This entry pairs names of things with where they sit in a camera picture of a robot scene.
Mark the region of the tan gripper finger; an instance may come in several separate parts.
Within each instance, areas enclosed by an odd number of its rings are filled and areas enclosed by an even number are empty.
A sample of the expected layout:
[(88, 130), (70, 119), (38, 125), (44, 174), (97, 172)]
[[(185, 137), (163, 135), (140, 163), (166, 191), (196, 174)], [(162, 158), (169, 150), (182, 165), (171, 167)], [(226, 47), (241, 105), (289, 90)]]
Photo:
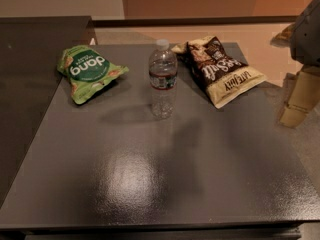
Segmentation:
[(275, 36), (276, 40), (289, 41), (291, 39), (292, 33), (294, 31), (295, 24), (288, 25), (280, 33)]
[(304, 65), (294, 79), (294, 86), (285, 103), (280, 123), (295, 128), (320, 101), (320, 68)]

